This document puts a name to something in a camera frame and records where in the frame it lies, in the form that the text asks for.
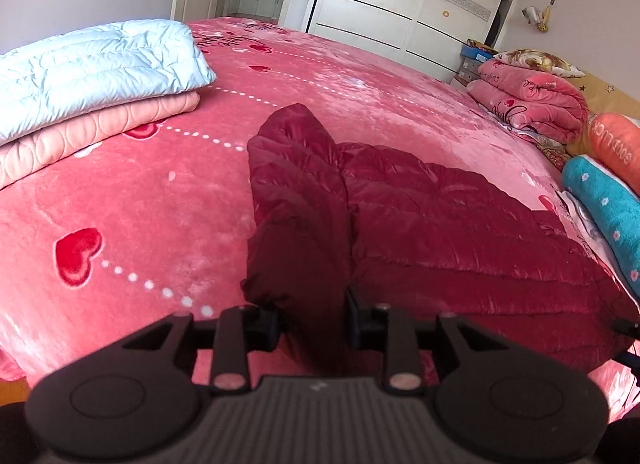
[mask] pink blanket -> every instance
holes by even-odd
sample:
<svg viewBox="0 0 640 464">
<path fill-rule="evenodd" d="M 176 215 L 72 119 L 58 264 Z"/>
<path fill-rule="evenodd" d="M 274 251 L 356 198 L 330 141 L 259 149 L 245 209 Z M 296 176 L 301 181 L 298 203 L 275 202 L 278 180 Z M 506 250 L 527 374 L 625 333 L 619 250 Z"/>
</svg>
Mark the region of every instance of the pink blanket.
<svg viewBox="0 0 640 464">
<path fill-rule="evenodd" d="M 0 188 L 72 154 L 85 157 L 107 137 L 123 132 L 147 137 L 158 130 L 155 121 L 191 112 L 199 101 L 196 91 L 148 98 L 89 112 L 16 139 L 0 147 Z"/>
<path fill-rule="evenodd" d="M 468 95 L 367 51 L 263 22 L 191 28 L 219 75 L 194 112 L 137 137 L 110 137 L 85 157 L 70 155 L 0 189 L 0 348 L 31 384 L 166 314 L 203 319 L 244 303 L 240 282 L 255 232 L 246 144 L 292 103 L 309 107 L 336 141 L 481 173 L 529 209 L 553 210 L 570 238 L 579 235 L 556 195 L 559 172 Z M 577 313 L 588 305 L 578 298 Z M 513 321 L 533 332 L 539 317 Z M 609 332 L 603 323 L 589 329 Z M 579 356 L 582 345 L 579 334 L 563 339 L 558 357 Z M 308 371 L 280 350 L 254 352 L 250 363 L 255 380 Z M 630 392 L 628 369 L 607 365 L 593 379 L 603 390 L 623 383 Z M 203 354 L 196 380 L 208 376 Z"/>
<path fill-rule="evenodd" d="M 561 143 L 580 135 L 588 107 L 567 80 L 498 60 L 483 64 L 479 73 L 481 79 L 467 86 L 469 94 L 513 127 L 529 126 Z"/>
</svg>

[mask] white dotted line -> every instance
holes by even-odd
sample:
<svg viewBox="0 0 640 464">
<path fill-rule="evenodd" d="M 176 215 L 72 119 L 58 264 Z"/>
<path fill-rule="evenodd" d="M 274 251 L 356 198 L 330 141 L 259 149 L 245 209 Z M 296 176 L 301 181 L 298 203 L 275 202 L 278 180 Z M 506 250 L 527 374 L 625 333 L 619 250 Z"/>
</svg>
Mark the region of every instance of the white dotted line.
<svg viewBox="0 0 640 464">
<path fill-rule="evenodd" d="M 181 129 L 174 129 L 172 126 L 168 126 L 165 127 L 166 130 L 173 130 L 174 132 L 180 133 L 182 132 Z M 182 132 L 183 136 L 191 136 L 191 137 L 201 137 L 202 139 L 210 139 L 209 134 L 200 134 L 199 132 Z M 212 143 L 215 143 L 216 145 L 220 145 L 221 141 L 220 139 L 214 138 L 212 139 Z M 231 148 L 231 146 L 233 146 L 231 143 L 224 143 L 224 146 L 226 148 Z M 238 152 L 244 152 L 244 147 L 241 147 L 240 145 L 236 146 L 236 151 Z"/>
<path fill-rule="evenodd" d="M 264 103 L 265 105 L 272 105 L 274 107 L 278 107 L 279 106 L 276 103 L 271 103 L 270 101 L 263 100 L 261 98 L 256 98 L 252 94 L 247 94 L 247 93 L 244 93 L 244 92 L 238 92 L 237 90 L 223 89 L 222 87 L 216 87 L 216 90 L 221 90 L 222 92 L 230 92 L 231 94 L 238 94 L 238 96 L 247 96 L 249 99 L 252 99 L 252 100 L 260 102 L 260 103 Z"/>
<path fill-rule="evenodd" d="M 316 58 L 310 58 L 309 56 L 302 56 L 301 54 L 292 54 L 292 53 L 284 53 L 284 51 L 276 51 L 276 53 L 286 54 L 287 56 L 295 56 L 296 58 L 304 58 L 305 60 L 311 60 L 312 62 L 317 62 L 318 64 L 324 64 L 328 66 L 329 64 L 323 62 L 322 60 L 317 60 Z"/>
<path fill-rule="evenodd" d="M 366 99 L 360 98 L 359 96 L 350 96 L 349 94 L 345 94 L 345 93 L 337 91 L 335 89 L 330 89 L 327 86 L 320 85 L 319 83 L 313 82 L 312 80 L 306 80 L 305 78 L 299 78 L 298 76 L 293 76 L 293 74 L 289 74 L 287 72 L 281 72 L 279 70 L 274 71 L 274 72 L 276 74 L 281 74 L 283 76 L 289 76 L 290 78 L 295 78 L 296 80 L 301 80 L 302 82 L 305 82 L 305 83 L 310 83 L 311 85 L 317 85 L 321 89 L 328 90 L 330 92 L 333 92 L 334 94 L 339 94 L 340 96 L 346 96 L 347 98 L 353 98 L 353 99 L 357 99 L 359 101 L 364 101 L 365 103 L 371 103 L 370 101 L 367 101 Z"/>
<path fill-rule="evenodd" d="M 108 269 L 109 267 L 111 267 L 111 262 L 108 260 L 103 260 L 100 265 L 104 268 L 104 269 Z M 113 267 L 113 272 L 116 275 L 122 275 L 124 273 L 124 270 L 122 269 L 121 266 L 114 266 Z M 139 279 L 139 276 L 137 273 L 129 273 L 127 275 L 127 280 L 129 282 L 131 282 L 132 284 L 135 284 Z M 146 291 L 152 291 L 156 288 L 156 283 L 153 280 L 146 280 L 143 284 L 143 287 L 145 288 Z M 160 294 L 163 298 L 166 298 L 167 300 L 170 298 L 173 298 L 175 296 L 175 293 L 173 291 L 173 289 L 170 289 L 169 287 L 163 287 L 162 291 L 160 291 Z M 191 297 L 182 297 L 180 298 L 180 303 L 187 307 L 187 308 L 191 308 L 193 307 L 194 303 L 193 303 L 193 298 Z M 212 317 L 213 316 L 213 307 L 210 305 L 203 305 L 200 308 L 200 313 L 204 316 L 204 317 Z"/>
</svg>

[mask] light blue quilt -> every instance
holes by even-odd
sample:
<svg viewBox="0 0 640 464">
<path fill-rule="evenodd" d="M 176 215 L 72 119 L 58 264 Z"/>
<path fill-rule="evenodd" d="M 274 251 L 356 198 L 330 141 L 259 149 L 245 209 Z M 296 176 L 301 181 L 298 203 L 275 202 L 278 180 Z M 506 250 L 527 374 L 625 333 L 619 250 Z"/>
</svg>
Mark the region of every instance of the light blue quilt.
<svg viewBox="0 0 640 464">
<path fill-rule="evenodd" d="M 215 79 L 181 22 L 130 21 L 46 38 L 0 56 L 0 145 L 57 121 Z"/>
<path fill-rule="evenodd" d="M 611 246 L 631 290 L 640 297 L 640 200 L 625 183 L 586 155 L 571 159 L 562 181 L 589 211 Z"/>
</svg>

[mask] pillow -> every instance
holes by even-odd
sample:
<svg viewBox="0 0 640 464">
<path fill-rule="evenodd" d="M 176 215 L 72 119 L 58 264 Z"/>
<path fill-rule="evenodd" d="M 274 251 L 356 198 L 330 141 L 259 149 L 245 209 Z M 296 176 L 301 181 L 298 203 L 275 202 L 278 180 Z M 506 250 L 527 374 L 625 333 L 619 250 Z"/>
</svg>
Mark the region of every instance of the pillow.
<svg viewBox="0 0 640 464">
<path fill-rule="evenodd" d="M 513 50 L 498 53 L 494 58 L 508 66 L 550 72 L 560 76 L 560 78 L 581 78 L 584 76 L 581 70 L 572 66 L 569 62 L 558 58 L 554 54 L 543 53 L 543 51 Z"/>
<path fill-rule="evenodd" d="M 584 95 L 591 116 L 587 126 L 582 130 L 582 135 L 574 143 L 567 145 L 566 150 L 571 155 L 587 154 L 596 157 L 589 139 L 590 123 L 593 119 L 605 112 L 640 118 L 640 102 L 588 72 L 584 78 L 568 81 Z"/>
<path fill-rule="evenodd" d="M 562 171 L 562 182 L 589 211 L 611 246 L 620 270 L 640 297 L 640 200 L 597 161 L 574 157 Z"/>
<path fill-rule="evenodd" d="M 597 159 L 640 195 L 640 128 L 622 114 L 601 114 L 589 127 Z"/>
<path fill-rule="evenodd" d="M 46 38 L 0 56 L 0 145 L 57 121 L 215 79 L 181 22 L 130 21 Z"/>
</svg>

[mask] black plastic mount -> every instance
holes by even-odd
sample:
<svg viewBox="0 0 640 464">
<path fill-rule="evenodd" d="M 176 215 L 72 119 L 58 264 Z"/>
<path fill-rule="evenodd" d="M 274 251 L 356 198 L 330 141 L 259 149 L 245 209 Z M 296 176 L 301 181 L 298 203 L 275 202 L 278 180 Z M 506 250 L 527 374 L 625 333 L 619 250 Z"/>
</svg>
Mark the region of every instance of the black plastic mount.
<svg viewBox="0 0 640 464">
<path fill-rule="evenodd" d="M 640 323 L 628 319 L 617 319 L 613 322 L 613 330 L 619 334 L 640 341 Z M 629 351 L 621 352 L 613 361 L 625 365 L 636 378 L 636 386 L 640 386 L 640 356 Z"/>
<path fill-rule="evenodd" d="M 300 451 L 308 445 L 328 448 L 330 440 L 319 442 L 318 437 L 328 436 L 335 423 L 346 422 L 365 444 L 344 448 L 347 453 L 357 450 L 354 463 L 360 457 L 368 462 L 373 449 L 367 446 L 400 448 L 424 440 L 432 440 L 433 446 L 416 453 L 416 462 L 431 462 L 429 451 L 436 450 L 441 455 L 468 452 L 482 462 L 500 463 L 558 464 L 593 454 L 606 429 L 608 408 L 587 377 L 460 316 L 414 321 L 388 304 L 364 305 L 351 292 L 346 307 L 351 348 L 383 354 L 378 386 L 371 377 L 267 377 L 252 389 L 247 354 L 275 350 L 286 325 L 276 309 L 248 305 L 208 321 L 168 316 L 54 372 L 31 394 L 25 408 L 28 425 L 46 451 L 64 457 L 64 462 L 137 462 L 158 455 L 158 462 L 173 463 L 162 452 L 190 437 L 205 444 L 209 433 L 224 430 L 236 440 L 240 435 L 232 430 L 232 420 L 254 411 L 264 411 L 261 415 L 269 420 L 263 426 L 246 414 L 246 426 L 253 428 L 246 428 L 243 436 L 262 440 L 262 427 L 279 426 L 284 439 L 274 447 L 296 444 Z M 203 349 L 212 350 L 213 358 L 209 384 L 198 386 L 191 376 Z M 420 351 L 431 352 L 439 386 L 425 386 Z M 265 413 L 265 405 L 279 402 L 283 406 Z M 301 404 L 318 407 L 307 410 Z M 320 415 L 323 408 L 345 417 L 325 425 L 329 417 Z M 318 432 L 284 435 L 287 426 L 307 422 L 313 412 L 319 415 L 314 421 Z M 407 430 L 418 430 L 415 440 L 396 433 L 393 424 L 376 436 L 367 431 L 372 422 L 385 426 L 394 415 L 407 415 L 398 418 L 405 424 L 416 419 L 413 428 L 407 425 Z M 389 462 L 402 454 L 399 450 Z M 263 460 L 260 455 L 256 462 Z M 220 462 L 236 457 L 229 449 L 220 454 Z M 274 462 L 286 462 L 284 455 L 273 457 Z M 476 460 L 464 457 L 459 462 Z"/>
</svg>

